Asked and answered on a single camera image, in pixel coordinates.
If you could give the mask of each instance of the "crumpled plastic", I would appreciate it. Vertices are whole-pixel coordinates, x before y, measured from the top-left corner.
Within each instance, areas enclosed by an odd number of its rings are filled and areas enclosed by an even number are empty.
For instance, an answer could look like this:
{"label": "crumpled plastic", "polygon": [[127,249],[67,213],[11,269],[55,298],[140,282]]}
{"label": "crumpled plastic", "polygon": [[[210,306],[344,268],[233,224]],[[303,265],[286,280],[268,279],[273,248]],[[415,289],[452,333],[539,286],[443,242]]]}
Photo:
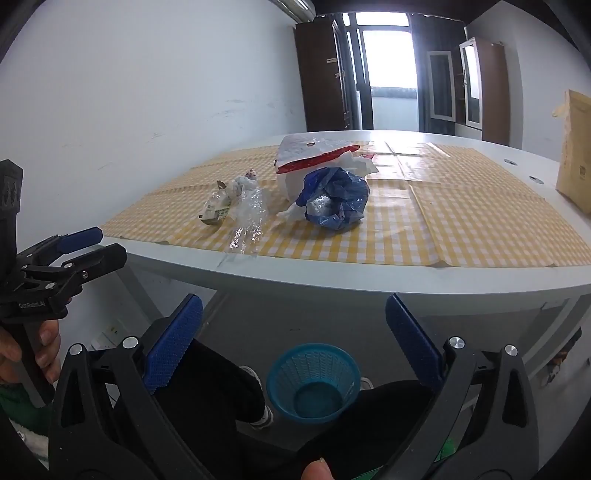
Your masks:
{"label": "crumpled plastic", "polygon": [[300,211],[306,208],[309,222],[341,230],[363,218],[368,198],[369,185],[363,178],[340,167],[325,167],[306,175],[295,205]]}
{"label": "crumpled plastic", "polygon": [[243,190],[240,202],[231,217],[236,228],[230,236],[226,253],[255,255],[262,236],[262,226],[268,217],[267,199],[264,189]]}

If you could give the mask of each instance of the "blue plastic bag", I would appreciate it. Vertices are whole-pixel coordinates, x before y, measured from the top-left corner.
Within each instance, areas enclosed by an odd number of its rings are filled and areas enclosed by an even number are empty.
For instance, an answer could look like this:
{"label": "blue plastic bag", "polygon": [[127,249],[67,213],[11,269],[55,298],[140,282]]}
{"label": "blue plastic bag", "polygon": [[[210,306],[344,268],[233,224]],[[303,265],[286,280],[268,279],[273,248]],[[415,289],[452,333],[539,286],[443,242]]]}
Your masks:
{"label": "blue plastic bag", "polygon": [[363,218],[369,198],[367,182],[340,167],[308,173],[295,201],[306,207],[306,219],[331,230],[341,230]]}

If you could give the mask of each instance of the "kraft paper bag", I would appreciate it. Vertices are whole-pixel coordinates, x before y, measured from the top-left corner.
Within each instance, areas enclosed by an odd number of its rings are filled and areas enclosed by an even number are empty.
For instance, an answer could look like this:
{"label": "kraft paper bag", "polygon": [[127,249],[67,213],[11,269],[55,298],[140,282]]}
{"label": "kraft paper bag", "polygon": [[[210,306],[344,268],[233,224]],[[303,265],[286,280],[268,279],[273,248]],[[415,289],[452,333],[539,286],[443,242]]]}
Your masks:
{"label": "kraft paper bag", "polygon": [[584,213],[591,213],[591,98],[568,90],[566,103],[553,116],[564,113],[564,142],[556,190]]}

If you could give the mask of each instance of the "blue basket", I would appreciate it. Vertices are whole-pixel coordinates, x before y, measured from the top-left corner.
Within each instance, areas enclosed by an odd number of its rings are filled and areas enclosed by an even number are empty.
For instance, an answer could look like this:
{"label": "blue basket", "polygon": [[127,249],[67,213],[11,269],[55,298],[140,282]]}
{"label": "blue basket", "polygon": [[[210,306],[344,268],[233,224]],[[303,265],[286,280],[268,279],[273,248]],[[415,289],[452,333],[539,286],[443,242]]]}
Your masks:
{"label": "blue basket", "polygon": [[300,423],[334,420],[359,394],[359,368],[332,345],[306,343],[284,353],[267,377],[267,395],[284,416]]}

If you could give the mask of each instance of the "window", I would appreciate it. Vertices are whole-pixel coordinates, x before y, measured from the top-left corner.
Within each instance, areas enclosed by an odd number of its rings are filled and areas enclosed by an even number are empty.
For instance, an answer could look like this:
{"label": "window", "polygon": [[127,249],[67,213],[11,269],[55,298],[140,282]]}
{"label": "window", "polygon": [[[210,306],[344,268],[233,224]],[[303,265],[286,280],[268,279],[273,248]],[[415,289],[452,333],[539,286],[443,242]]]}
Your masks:
{"label": "window", "polygon": [[397,12],[360,12],[357,14],[357,24],[407,27],[408,16]]}
{"label": "window", "polygon": [[365,30],[363,39],[372,87],[417,88],[413,38],[409,32]]}

